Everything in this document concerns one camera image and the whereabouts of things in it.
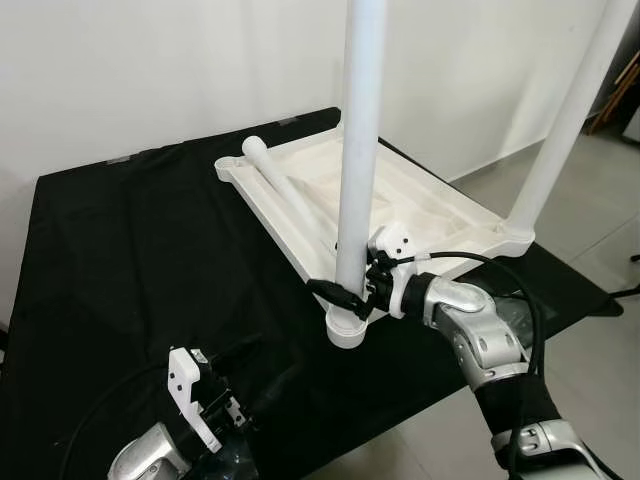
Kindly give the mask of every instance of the black cloth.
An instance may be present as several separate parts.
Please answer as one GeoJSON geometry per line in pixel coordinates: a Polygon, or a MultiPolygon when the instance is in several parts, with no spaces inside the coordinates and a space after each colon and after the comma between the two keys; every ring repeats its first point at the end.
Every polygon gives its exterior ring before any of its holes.
{"type": "MultiPolygon", "coordinates": [[[[285,369],[302,368],[250,439],[265,479],[299,478],[464,386],[447,342],[414,322],[385,318],[359,348],[332,346],[322,308],[215,175],[213,162],[240,155],[250,134],[273,146],[332,128],[338,116],[327,109],[38,180],[0,378],[1,478],[56,478],[89,405],[172,345],[213,354],[261,333],[231,376],[245,403],[285,369]]],[[[502,261],[555,312],[549,334],[595,310],[620,313],[538,245],[502,261]]],[[[465,280],[510,288],[490,267],[465,280]]],[[[104,479],[118,450],[162,419],[163,376],[103,406],[68,478],[104,479]]]]}

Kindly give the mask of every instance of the robotic arm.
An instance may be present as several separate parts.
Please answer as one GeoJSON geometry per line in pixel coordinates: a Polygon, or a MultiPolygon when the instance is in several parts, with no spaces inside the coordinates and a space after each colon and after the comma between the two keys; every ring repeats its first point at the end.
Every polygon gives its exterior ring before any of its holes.
{"type": "Polygon", "coordinates": [[[415,262],[394,261],[391,255],[407,253],[408,245],[408,233],[399,225],[383,227],[370,240],[366,302],[332,282],[310,280],[308,285],[362,320],[378,308],[442,333],[491,430],[496,459],[510,478],[609,479],[558,413],[541,376],[529,373],[527,353],[498,315],[493,298],[475,285],[418,274],[415,262]]]}

